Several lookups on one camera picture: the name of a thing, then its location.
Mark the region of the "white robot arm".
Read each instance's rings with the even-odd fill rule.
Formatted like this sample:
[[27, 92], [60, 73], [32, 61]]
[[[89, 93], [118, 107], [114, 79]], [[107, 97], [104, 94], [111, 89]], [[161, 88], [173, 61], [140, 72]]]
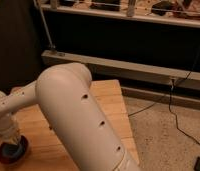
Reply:
[[85, 65], [69, 63], [44, 70], [10, 95], [0, 91], [1, 139], [18, 144], [12, 114], [36, 104], [80, 171], [140, 171], [91, 94], [91, 82]]

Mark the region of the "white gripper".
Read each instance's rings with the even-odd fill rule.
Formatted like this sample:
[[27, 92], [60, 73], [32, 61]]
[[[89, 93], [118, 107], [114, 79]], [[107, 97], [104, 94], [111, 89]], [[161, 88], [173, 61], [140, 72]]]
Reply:
[[12, 139], [14, 144], [21, 140], [19, 127], [16, 119], [10, 115], [0, 118], [0, 138], [3, 140]]

